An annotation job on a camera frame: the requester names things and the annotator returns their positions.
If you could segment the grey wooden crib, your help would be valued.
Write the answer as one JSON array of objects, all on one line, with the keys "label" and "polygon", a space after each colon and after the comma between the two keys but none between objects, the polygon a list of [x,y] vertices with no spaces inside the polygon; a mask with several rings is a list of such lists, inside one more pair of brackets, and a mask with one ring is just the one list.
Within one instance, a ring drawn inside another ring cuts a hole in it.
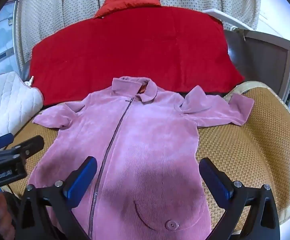
[{"label": "grey wooden crib", "polygon": [[258,31],[225,31],[228,54],[247,81],[270,87],[290,109],[290,41]]}]

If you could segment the white quilted cushion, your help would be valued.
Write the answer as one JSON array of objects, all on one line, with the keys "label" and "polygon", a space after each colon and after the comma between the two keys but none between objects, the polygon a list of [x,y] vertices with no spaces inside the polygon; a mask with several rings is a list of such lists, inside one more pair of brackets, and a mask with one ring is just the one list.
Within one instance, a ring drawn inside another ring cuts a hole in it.
[{"label": "white quilted cushion", "polygon": [[15,72],[0,74],[0,137],[16,135],[42,107],[39,89],[25,84]]}]

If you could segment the red blanket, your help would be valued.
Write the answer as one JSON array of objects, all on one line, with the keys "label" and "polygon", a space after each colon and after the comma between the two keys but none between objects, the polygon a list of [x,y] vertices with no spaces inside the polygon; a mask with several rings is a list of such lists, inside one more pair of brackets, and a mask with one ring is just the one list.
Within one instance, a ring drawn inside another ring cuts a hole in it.
[{"label": "red blanket", "polygon": [[82,100],[115,77],[147,77],[188,92],[224,94],[244,81],[228,54],[222,23],[176,7],[125,9],[69,25],[32,50],[30,76],[44,105]]}]

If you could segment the white shelf board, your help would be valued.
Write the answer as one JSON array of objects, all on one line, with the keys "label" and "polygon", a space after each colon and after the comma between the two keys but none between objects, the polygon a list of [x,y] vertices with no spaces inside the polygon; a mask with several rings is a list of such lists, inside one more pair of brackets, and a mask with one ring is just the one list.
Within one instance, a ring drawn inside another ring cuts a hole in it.
[{"label": "white shelf board", "polygon": [[217,18],[220,21],[226,22],[228,24],[233,25],[234,27],[240,28],[240,29],[245,29],[245,30],[250,30],[253,31],[254,29],[248,26],[247,24],[241,22],[240,20],[222,12],[217,9],[207,9],[202,11],[205,14],[208,14],[209,16],[212,16],[214,18]]}]

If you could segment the beige dotted curtain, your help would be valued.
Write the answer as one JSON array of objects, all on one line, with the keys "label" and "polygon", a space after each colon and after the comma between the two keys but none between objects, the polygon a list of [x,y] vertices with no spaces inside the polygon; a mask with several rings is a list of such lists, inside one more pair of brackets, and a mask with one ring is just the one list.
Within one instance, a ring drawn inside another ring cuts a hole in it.
[{"label": "beige dotted curtain", "polygon": [[33,47],[60,29],[117,8],[147,5],[216,9],[255,29],[261,0],[18,0],[15,39],[20,70],[25,71]]}]

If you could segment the window with frame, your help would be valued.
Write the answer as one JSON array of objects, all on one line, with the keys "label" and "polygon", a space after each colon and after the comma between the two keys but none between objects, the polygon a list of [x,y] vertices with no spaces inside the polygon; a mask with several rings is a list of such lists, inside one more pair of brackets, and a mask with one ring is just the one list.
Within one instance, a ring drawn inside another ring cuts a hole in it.
[{"label": "window with frame", "polygon": [[7,2],[0,10],[0,74],[20,74],[16,45],[17,7],[18,1],[14,0]]}]

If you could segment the pink corduroy coat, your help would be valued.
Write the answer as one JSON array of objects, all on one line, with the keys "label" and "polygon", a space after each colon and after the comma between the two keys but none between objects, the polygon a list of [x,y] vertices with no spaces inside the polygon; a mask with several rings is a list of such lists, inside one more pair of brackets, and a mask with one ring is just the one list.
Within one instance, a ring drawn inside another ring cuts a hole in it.
[{"label": "pink corduroy coat", "polygon": [[29,183],[51,186],[93,156],[95,178],[73,211],[92,239],[205,239],[211,221],[195,158],[198,128],[241,126],[253,104],[199,86],[181,96],[145,77],[115,78],[33,119],[58,135]]}]

